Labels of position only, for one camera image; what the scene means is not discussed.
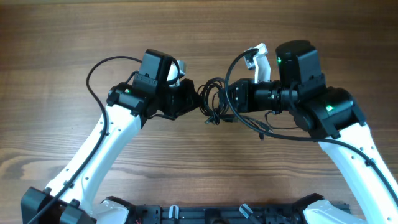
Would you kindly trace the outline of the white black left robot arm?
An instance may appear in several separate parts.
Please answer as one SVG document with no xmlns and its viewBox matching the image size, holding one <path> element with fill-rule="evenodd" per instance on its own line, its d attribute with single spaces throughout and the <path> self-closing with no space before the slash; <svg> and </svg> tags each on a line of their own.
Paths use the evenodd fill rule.
<svg viewBox="0 0 398 224">
<path fill-rule="evenodd" d="M 121 151 L 155 117 L 175 120 L 199 105 L 182 60 L 147 49 L 140 68 L 112 87 L 101 117 L 63 170 L 43 190 L 29 188 L 21 199 L 24 223 L 138 223 L 135 205 L 108 197 L 93 201 Z"/>
</svg>

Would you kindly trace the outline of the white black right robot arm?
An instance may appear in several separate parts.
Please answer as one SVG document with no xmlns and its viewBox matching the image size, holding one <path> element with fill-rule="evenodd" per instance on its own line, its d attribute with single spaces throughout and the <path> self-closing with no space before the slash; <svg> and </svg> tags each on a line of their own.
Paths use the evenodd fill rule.
<svg viewBox="0 0 398 224">
<path fill-rule="evenodd" d="M 244 124 L 244 113 L 288 111 L 341 172 L 364 213 L 365 223 L 397 222 L 397 182 L 378 152 L 366 118 L 354 97 L 326 85 L 317 49 L 307 40 L 292 40 L 276 50 L 280 78 L 271 80 L 264 44 L 244 51 L 254 78 L 226 82 L 224 95 Z"/>
</svg>

